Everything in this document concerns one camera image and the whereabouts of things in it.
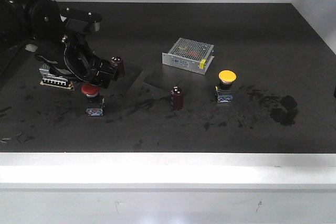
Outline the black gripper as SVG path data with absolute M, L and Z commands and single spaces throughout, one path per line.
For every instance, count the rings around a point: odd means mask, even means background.
M 64 42 L 36 39 L 36 59 L 70 80 L 88 82 L 104 89 L 111 80 L 117 81 L 118 67 L 97 57 L 85 40 L 85 34 L 69 33 L 64 39 Z

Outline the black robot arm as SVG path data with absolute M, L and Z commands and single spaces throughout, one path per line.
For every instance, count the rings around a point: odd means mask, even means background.
M 1 0 L 1 51 L 24 42 L 43 62 L 41 84 L 72 89 L 75 82 L 107 88 L 118 67 L 95 55 L 85 40 L 100 29 L 100 14 L 60 9 L 52 0 Z

